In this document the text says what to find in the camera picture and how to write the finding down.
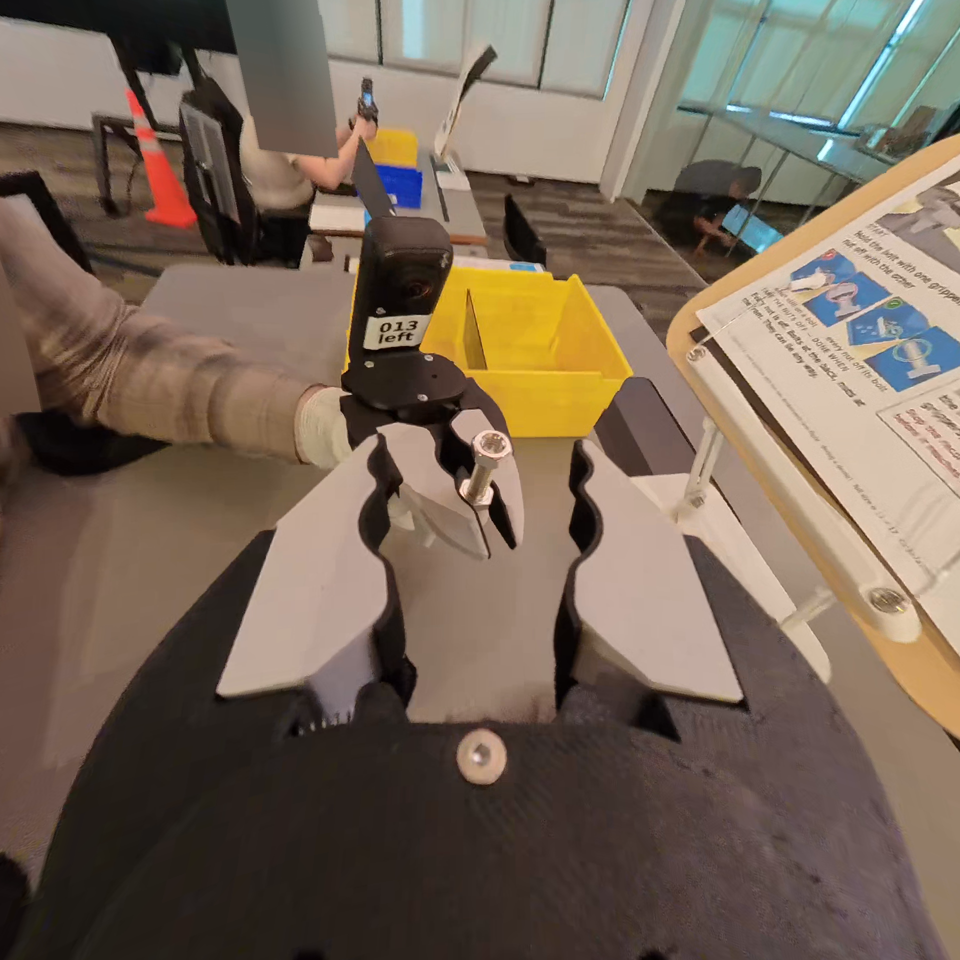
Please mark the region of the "silver hex bolt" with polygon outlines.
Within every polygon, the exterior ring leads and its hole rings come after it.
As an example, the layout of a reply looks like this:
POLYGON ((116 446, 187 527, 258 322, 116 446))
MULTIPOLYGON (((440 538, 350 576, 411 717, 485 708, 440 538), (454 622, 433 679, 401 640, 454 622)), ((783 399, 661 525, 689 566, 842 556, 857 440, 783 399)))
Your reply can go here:
POLYGON ((494 500, 494 480, 498 472, 514 460, 514 451, 506 434, 486 429, 471 441, 473 467, 460 481, 459 494, 473 508, 489 508, 494 500))

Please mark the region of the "person's left hand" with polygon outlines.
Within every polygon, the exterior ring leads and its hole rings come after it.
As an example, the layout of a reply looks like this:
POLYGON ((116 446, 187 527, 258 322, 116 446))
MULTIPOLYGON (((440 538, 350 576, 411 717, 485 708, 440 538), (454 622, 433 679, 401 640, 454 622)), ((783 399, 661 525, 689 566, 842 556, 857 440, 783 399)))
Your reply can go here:
POLYGON ((314 386, 297 402, 294 414, 294 448, 304 464, 324 472, 335 470, 353 450, 342 400, 349 394, 329 386, 314 386))

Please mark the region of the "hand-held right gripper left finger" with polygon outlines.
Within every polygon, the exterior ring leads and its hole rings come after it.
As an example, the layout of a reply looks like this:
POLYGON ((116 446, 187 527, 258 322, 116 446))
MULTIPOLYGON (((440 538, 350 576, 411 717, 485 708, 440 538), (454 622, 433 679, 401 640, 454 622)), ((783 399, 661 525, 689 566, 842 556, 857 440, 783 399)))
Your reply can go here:
POLYGON ((234 699, 306 690, 354 706, 373 682, 415 689, 394 570, 380 546, 401 474, 386 438, 363 440, 276 523, 218 682, 234 699))

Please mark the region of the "blue plastic bin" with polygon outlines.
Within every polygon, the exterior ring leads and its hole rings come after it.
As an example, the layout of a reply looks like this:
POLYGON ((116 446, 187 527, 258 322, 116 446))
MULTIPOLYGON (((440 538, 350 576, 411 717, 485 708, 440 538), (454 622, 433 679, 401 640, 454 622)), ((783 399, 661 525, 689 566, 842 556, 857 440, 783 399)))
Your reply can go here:
POLYGON ((376 172, 391 203, 401 210, 420 210, 424 197, 424 172, 416 166, 376 162, 376 172))

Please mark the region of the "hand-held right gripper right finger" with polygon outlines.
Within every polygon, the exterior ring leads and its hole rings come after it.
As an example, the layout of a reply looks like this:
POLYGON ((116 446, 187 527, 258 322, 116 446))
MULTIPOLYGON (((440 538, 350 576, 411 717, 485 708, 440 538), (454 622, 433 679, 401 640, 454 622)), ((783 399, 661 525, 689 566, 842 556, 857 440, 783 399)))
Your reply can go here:
POLYGON ((685 536, 588 439, 573 444, 569 489, 578 554, 558 607, 558 702, 611 666, 643 690, 741 705, 685 536))

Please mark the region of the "yellow plastic bin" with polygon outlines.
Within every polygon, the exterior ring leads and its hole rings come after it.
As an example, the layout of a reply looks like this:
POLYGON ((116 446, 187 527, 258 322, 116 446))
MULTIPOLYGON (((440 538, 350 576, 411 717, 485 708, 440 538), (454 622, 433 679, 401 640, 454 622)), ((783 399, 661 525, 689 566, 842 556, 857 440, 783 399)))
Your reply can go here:
POLYGON ((632 375, 582 281, 539 271, 451 267, 422 350, 467 377, 458 410, 416 425, 455 446, 450 423, 465 409, 512 440, 585 438, 632 375))

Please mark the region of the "printed instruction sheet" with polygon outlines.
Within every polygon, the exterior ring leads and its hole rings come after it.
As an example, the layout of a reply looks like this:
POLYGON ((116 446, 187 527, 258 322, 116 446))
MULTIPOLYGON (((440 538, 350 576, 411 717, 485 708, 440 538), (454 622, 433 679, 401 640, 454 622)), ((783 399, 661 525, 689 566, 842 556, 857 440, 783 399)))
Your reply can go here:
POLYGON ((958 158, 697 315, 959 643, 958 158))

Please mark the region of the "orange traffic cone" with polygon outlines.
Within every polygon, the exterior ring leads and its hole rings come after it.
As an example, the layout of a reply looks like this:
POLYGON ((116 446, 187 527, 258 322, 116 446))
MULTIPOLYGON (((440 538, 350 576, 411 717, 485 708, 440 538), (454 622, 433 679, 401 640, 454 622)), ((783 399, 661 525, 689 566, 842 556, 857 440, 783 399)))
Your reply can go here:
POLYGON ((150 125, 136 93, 129 88, 126 90, 126 102, 150 187, 152 208, 146 211, 146 220, 173 229, 191 229, 197 223, 197 216, 162 150, 157 132, 150 125))

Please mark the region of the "person's left forearm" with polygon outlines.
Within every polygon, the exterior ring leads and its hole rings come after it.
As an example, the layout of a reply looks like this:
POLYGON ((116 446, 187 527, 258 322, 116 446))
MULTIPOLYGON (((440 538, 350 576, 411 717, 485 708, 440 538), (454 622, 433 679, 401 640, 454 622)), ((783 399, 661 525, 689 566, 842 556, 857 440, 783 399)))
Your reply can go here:
POLYGON ((83 426, 301 461, 308 379, 127 304, 8 198, 1 263, 3 388, 28 364, 40 407, 83 426))

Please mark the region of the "wooden document stand white base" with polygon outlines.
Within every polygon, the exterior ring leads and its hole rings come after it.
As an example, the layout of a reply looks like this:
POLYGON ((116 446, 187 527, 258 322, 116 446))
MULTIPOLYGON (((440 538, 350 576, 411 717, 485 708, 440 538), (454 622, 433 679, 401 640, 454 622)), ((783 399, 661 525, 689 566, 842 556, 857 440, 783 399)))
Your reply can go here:
POLYGON ((685 487, 681 474, 634 482, 680 532, 705 535, 733 574, 746 587, 759 589, 764 609, 779 620, 780 628, 825 681, 831 678, 832 667, 809 622, 834 604, 845 608, 898 685, 954 742, 959 733, 958 650, 945 641, 818 473, 810 470, 810 463, 720 348, 716 333, 703 328, 697 310, 716 304, 741 282, 785 266, 958 155, 958 135, 922 148, 682 307, 669 326, 666 348, 702 405, 702 438, 685 487), (709 492, 715 464, 726 446, 739 456, 822 577, 822 585, 801 603, 789 600, 732 509, 719 505, 719 493, 709 492))

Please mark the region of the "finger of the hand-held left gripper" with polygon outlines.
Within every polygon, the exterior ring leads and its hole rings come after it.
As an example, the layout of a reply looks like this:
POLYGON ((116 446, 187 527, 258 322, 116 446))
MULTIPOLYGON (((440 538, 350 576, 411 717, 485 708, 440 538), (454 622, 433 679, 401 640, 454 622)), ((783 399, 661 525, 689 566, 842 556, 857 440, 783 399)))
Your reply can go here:
POLYGON ((507 435, 512 445, 513 460, 506 464, 493 480, 493 500, 486 509, 475 510, 480 516, 489 518, 510 548, 519 548, 523 542, 523 497, 520 472, 515 455, 514 443, 505 427, 494 426, 486 413, 480 409, 464 409, 456 414, 450 428, 457 441, 464 448, 466 460, 460 473, 459 482, 468 475, 474 466, 472 440, 482 430, 494 429, 507 435))
POLYGON ((491 558, 479 514, 461 496, 438 459, 431 432, 415 425, 378 428, 401 479, 400 494, 414 516, 444 543, 474 559, 491 558))

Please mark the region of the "black office chair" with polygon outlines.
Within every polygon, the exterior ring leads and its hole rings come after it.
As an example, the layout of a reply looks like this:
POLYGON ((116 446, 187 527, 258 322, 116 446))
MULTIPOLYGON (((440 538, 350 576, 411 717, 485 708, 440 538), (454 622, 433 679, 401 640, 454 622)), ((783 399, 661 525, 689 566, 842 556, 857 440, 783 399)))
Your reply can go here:
POLYGON ((240 112, 200 72, 180 100, 178 120, 184 186, 208 252, 227 265, 268 262, 272 254, 241 170, 240 112))

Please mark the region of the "black round pad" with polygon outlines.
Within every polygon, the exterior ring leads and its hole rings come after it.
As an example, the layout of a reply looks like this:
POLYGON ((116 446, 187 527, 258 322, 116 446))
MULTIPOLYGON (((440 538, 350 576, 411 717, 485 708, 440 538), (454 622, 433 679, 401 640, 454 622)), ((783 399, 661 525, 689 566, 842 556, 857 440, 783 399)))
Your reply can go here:
POLYGON ((30 465, 58 476, 119 470, 169 443, 123 435, 102 425, 81 425, 60 411, 1 415, 1 481, 12 485, 30 465))

